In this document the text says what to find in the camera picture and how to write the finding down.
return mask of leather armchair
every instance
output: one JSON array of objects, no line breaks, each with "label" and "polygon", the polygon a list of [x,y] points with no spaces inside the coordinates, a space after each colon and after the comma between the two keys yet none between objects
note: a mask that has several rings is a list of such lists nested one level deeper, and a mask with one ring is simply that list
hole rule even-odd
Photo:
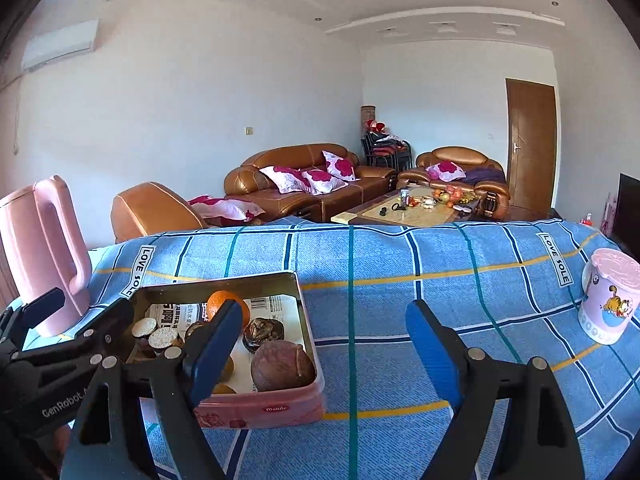
[{"label": "leather armchair", "polygon": [[118,193],[111,207],[116,243],[165,231],[209,227],[178,194],[157,182],[143,182]]},{"label": "leather armchair", "polygon": [[[311,168],[324,170],[326,162],[322,151],[348,158],[354,165],[358,180],[325,195],[281,194],[275,184],[260,172],[261,168],[268,166],[286,166],[302,171]],[[260,218],[265,221],[294,215],[315,222],[329,222],[332,216],[389,192],[395,183],[396,171],[393,168],[360,166],[358,157],[339,144],[302,144],[250,156],[226,176],[225,193],[227,198],[259,205],[265,211]]]},{"label": "leather armchair", "polygon": [[416,184],[428,184],[435,189],[445,189],[449,184],[461,187],[463,190],[473,191],[481,199],[479,213],[488,218],[501,220],[505,218],[509,211],[509,200],[511,195],[509,187],[501,182],[482,181],[478,184],[466,184],[464,182],[443,182],[441,180],[431,180],[426,168],[433,164],[450,160],[467,171],[471,168],[495,168],[504,171],[497,160],[488,158],[484,153],[465,148],[464,146],[444,146],[432,152],[421,153],[416,158],[416,168],[405,170],[398,175],[397,189],[407,186],[413,182]]}]

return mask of air conditioner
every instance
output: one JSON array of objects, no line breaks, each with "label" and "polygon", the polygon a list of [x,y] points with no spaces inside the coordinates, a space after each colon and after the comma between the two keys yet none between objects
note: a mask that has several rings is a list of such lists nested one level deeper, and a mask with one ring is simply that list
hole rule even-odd
[{"label": "air conditioner", "polygon": [[32,72],[52,61],[92,52],[97,31],[98,20],[91,20],[31,38],[22,56],[22,72]]}]

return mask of white wall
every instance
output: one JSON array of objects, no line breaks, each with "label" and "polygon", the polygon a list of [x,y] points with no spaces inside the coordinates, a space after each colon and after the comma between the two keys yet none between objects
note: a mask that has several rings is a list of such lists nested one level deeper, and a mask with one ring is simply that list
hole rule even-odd
[{"label": "white wall", "polygon": [[407,140],[414,155],[439,146],[468,146],[506,170],[507,78],[556,88],[560,142],[550,50],[497,41],[390,44],[364,52],[363,72],[364,103],[376,106],[376,118]]},{"label": "white wall", "polygon": [[145,180],[187,199],[221,196],[225,175],[260,150],[326,141],[360,151],[354,46],[213,0],[113,0],[98,14],[94,53],[0,92],[0,192],[60,174],[89,246],[113,242],[114,195]]},{"label": "white wall", "polygon": [[591,212],[599,222],[620,173],[640,178],[640,50],[606,0],[562,0],[562,7],[557,210],[574,221]]}]

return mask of orange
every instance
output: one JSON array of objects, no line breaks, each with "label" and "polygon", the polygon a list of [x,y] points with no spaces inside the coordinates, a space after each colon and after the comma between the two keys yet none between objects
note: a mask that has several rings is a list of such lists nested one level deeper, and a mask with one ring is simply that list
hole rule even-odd
[{"label": "orange", "polygon": [[218,309],[225,303],[226,300],[234,300],[242,307],[242,330],[249,324],[251,319],[251,310],[247,304],[237,294],[229,292],[228,290],[219,290],[214,292],[207,300],[207,318],[209,321],[216,315]]}]

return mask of garfield cartoon print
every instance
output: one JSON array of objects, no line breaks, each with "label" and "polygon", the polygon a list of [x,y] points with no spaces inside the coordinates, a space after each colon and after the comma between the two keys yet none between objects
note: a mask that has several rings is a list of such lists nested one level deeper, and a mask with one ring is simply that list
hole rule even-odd
[{"label": "garfield cartoon print", "polygon": [[628,317],[628,313],[631,311],[629,300],[620,300],[620,297],[617,296],[618,288],[615,285],[611,285],[609,287],[609,291],[613,292],[613,297],[607,300],[607,303],[602,306],[602,309],[606,312],[609,312],[613,316],[625,319],[626,317]]}]

